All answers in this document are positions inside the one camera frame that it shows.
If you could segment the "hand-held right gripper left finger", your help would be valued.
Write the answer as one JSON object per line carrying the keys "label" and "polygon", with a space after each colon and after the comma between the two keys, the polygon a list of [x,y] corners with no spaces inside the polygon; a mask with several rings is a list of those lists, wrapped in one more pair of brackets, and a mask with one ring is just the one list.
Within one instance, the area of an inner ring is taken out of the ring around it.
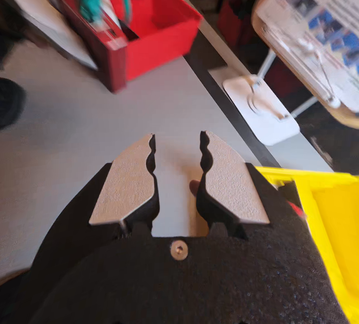
{"label": "hand-held right gripper left finger", "polygon": [[152,230],[159,214],[155,170],[155,135],[148,134],[122,151],[112,162],[89,224],[119,224],[125,234],[137,222]]}

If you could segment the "red metal port box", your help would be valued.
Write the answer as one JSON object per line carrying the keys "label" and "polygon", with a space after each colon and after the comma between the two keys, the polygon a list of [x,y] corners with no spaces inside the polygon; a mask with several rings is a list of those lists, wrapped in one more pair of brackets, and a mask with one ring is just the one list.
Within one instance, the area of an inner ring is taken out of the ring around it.
{"label": "red metal port box", "polygon": [[79,0],[58,0],[62,14],[81,37],[97,65],[97,77],[112,93],[126,86],[128,39],[103,10],[99,23],[89,23],[79,12]]}

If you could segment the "printed instruction poster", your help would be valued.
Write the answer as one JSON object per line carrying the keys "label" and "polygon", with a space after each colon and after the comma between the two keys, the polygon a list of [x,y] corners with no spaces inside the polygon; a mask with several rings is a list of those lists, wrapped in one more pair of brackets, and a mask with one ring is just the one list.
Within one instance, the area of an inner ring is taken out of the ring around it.
{"label": "printed instruction poster", "polygon": [[270,47],[333,108],[359,106],[359,0],[264,0]]}

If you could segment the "white stand base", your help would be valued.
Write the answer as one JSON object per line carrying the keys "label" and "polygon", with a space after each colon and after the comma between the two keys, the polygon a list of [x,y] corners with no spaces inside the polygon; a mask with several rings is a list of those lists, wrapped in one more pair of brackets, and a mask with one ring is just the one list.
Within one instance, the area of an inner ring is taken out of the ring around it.
{"label": "white stand base", "polygon": [[276,145],[299,134],[298,123],[263,79],[256,75],[226,79],[223,89],[265,146]]}

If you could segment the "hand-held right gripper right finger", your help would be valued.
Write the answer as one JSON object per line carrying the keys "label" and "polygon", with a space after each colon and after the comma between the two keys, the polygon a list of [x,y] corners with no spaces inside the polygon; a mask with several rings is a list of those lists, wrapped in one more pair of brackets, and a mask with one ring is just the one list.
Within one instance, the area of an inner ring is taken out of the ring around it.
{"label": "hand-held right gripper right finger", "polygon": [[267,226],[270,219],[242,156],[219,136],[200,132],[196,209],[209,230],[219,223],[228,236],[246,236],[243,225]]}

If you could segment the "yellow plastic bin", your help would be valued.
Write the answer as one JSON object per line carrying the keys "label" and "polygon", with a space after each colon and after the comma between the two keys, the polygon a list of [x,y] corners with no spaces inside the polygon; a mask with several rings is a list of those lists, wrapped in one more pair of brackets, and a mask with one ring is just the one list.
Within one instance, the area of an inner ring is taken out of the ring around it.
{"label": "yellow plastic bin", "polygon": [[358,176],[274,167],[256,169],[273,186],[294,182],[312,238],[350,323],[359,323]]}

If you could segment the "red plastic bin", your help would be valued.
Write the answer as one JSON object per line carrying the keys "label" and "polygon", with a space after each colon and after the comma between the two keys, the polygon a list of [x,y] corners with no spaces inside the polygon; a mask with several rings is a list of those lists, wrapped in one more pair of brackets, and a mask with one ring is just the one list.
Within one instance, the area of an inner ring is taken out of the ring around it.
{"label": "red plastic bin", "polygon": [[184,0],[132,0],[132,11],[126,82],[187,54],[202,20]]}

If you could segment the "instruction sheet on clipboard stand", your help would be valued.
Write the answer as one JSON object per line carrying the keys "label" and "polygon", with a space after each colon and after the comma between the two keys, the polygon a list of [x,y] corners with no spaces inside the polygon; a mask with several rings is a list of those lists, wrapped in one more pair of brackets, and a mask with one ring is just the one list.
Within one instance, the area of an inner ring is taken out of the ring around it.
{"label": "instruction sheet on clipboard stand", "polygon": [[322,94],[319,89],[316,89],[314,84],[312,84],[312,80],[309,80],[308,77],[305,77],[304,73],[299,71],[294,66],[293,61],[288,60],[288,56],[285,55],[279,45],[276,44],[267,23],[259,17],[259,10],[264,9],[265,1],[266,0],[255,1],[251,15],[251,24],[259,38],[269,47],[270,57],[272,57],[272,54],[275,54],[276,57],[280,59],[280,61],[291,71],[291,73],[301,82],[301,84],[312,94],[312,97],[318,100],[334,119],[350,128],[358,129],[358,115],[352,112],[343,103],[340,103],[338,108],[331,107],[329,103],[324,99],[324,94]]}

